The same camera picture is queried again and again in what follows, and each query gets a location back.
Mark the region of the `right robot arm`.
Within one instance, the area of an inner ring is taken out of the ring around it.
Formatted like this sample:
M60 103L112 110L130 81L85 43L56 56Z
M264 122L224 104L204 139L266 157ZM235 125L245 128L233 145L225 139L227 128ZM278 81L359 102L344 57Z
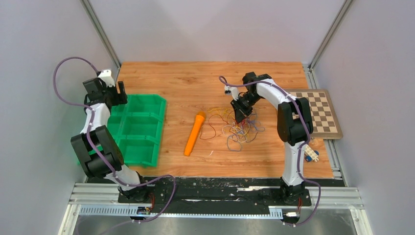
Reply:
M279 197L285 204L298 200L305 190L303 167L304 147L310 141L313 133L309 101L289 94L276 84L268 75L256 75L254 72L245 74L243 86L246 92L240 95L237 85L231 85L222 79L225 92L231 94L236 123L245 120L253 112L253 105L260 99L265 99L277 110L277 133L284 142L285 162L282 175L283 185Z

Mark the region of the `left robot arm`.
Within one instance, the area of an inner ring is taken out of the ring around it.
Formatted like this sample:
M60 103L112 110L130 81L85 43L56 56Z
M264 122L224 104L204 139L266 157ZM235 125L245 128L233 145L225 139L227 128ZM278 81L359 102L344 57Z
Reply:
M123 82L107 84L102 78L83 83L86 123L80 134L70 140L82 169L88 177L110 180L118 191L138 203L148 200L150 190L142 184L143 177L124 163L122 153L107 124L113 106L127 104Z

